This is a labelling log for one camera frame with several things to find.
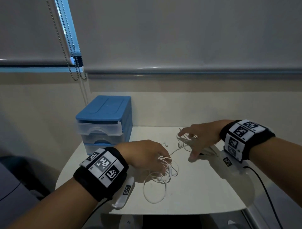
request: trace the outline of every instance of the white tabletop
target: white tabletop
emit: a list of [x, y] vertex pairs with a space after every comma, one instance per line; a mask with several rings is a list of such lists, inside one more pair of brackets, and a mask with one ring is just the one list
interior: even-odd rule
[[[133, 127], [130, 141], [151, 139], [169, 146], [169, 153], [176, 150], [178, 127]], [[217, 145], [221, 150], [223, 144]], [[207, 160], [189, 162], [189, 152], [181, 149], [171, 155], [179, 165], [178, 176], [172, 177], [167, 184], [166, 197], [158, 204], [149, 203], [143, 195], [143, 183], [135, 182], [135, 187], [126, 205], [120, 209], [111, 209], [111, 214], [208, 214], [236, 211], [246, 208], [243, 201], [225, 179], [212, 169]], [[72, 178], [79, 164], [87, 157], [83, 143], [79, 145], [63, 168], [56, 189]], [[145, 187], [146, 194], [157, 200], [164, 194], [165, 187], [149, 181]], [[108, 212], [105, 205], [103, 212]]]

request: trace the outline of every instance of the beige wall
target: beige wall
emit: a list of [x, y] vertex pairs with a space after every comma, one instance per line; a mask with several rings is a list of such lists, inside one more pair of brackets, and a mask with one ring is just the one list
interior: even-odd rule
[[30, 159], [50, 189], [81, 142], [75, 115], [97, 95], [130, 95], [135, 126], [188, 126], [248, 118], [302, 145], [302, 81], [226, 79], [90, 79], [69, 73], [0, 74], [0, 154]]

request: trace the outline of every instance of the blue plastic drawer unit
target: blue plastic drawer unit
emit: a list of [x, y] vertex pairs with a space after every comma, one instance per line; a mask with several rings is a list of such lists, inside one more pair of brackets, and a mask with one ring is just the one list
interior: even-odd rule
[[129, 141], [132, 131], [130, 96], [99, 95], [76, 116], [87, 154]]

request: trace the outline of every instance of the gray roller blind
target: gray roller blind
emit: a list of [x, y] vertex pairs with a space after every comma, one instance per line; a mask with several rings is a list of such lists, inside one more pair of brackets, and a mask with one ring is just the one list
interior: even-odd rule
[[[49, 0], [67, 58], [64, 32]], [[66, 64], [46, 0], [2, 0], [0, 64]]]
[[301, 70], [301, 0], [69, 1], [89, 73]]

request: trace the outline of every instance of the black wristband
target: black wristband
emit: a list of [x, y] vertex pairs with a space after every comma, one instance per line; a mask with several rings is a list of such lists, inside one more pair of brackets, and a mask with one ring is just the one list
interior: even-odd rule
[[225, 141], [224, 151], [240, 162], [249, 160], [249, 152], [252, 147], [275, 136], [268, 128], [249, 120], [231, 122], [220, 132], [220, 138]]
[[112, 199], [126, 180], [129, 168], [113, 147], [97, 150], [80, 165], [73, 174], [74, 179], [99, 202], [103, 198]]

